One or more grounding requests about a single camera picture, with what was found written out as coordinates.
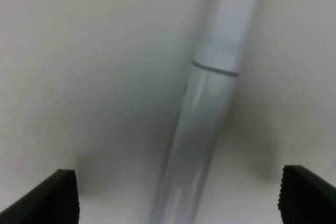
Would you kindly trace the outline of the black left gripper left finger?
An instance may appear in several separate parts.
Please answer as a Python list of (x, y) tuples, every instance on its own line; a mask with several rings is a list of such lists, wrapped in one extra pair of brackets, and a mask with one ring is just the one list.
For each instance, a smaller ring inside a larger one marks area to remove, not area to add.
[(76, 173), (58, 169), (1, 212), (1, 223), (79, 223)]

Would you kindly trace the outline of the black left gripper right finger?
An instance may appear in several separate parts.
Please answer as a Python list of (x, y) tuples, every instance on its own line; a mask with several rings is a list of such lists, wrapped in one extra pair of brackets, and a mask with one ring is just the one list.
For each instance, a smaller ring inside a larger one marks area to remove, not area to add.
[(335, 187), (301, 165), (286, 165), (278, 209), (283, 223), (335, 223)]

